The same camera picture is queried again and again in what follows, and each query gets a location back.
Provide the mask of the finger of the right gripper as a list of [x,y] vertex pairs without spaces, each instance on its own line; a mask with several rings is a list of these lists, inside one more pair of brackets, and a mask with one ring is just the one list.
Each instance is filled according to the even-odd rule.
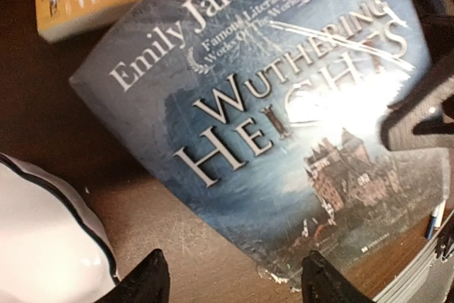
[[453,76],[425,77],[397,103],[380,127],[380,139],[388,150],[452,148],[453,124],[431,110],[441,110],[453,95]]

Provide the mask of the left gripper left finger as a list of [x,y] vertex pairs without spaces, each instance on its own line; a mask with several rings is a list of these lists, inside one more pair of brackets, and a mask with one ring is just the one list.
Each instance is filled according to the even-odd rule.
[[169,302],[169,269],[161,249],[153,250],[117,286],[96,300],[114,302]]

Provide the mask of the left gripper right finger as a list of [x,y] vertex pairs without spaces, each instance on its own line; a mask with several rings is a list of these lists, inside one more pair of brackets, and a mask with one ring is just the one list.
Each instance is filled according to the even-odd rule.
[[301,263],[301,290],[304,303],[373,303],[317,250]]

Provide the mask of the blue Wuthering Heights book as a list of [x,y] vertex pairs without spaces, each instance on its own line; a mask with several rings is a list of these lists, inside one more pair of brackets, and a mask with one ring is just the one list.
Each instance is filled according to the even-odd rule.
[[271,276],[301,286],[428,216],[445,148],[380,128],[431,64],[411,0],[143,0],[70,78],[139,163]]

